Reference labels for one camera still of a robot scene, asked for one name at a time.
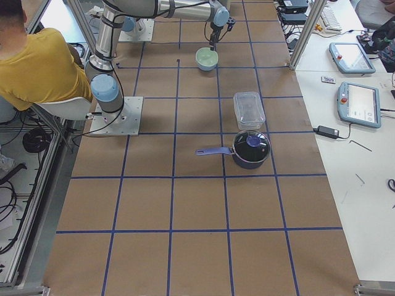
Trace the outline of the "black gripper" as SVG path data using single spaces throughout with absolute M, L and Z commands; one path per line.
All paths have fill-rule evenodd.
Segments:
M 234 25 L 235 25 L 235 19 L 233 17 L 229 17 L 225 25 L 216 25 L 214 22 L 210 23 L 210 28 L 212 29 L 209 39 L 209 45 L 211 51 L 216 50 L 217 39 L 222 39 L 228 32 L 230 32 L 233 29 Z M 222 36 L 220 36 L 223 27 L 226 27 L 226 31 Z

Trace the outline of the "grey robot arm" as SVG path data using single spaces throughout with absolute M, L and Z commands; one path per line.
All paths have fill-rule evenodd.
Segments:
M 198 20 L 210 23 L 210 48 L 220 41 L 224 26 L 230 31 L 235 20 L 220 1 L 104 1 L 99 33 L 93 55 L 87 61 L 85 72 L 91 91 L 102 112 L 119 114 L 124 105 L 120 83 L 114 77 L 112 60 L 115 58 L 120 35 L 128 41 L 144 41 L 145 21 L 157 17 Z

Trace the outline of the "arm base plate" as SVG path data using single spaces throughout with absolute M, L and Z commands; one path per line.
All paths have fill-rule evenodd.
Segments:
M 92 136 L 137 136 L 141 122 L 143 97 L 126 96 L 121 112 L 105 113 L 97 103 L 96 112 L 91 122 L 90 135 Z
M 153 19 L 125 17 L 118 40 L 123 43 L 151 42 L 153 31 Z

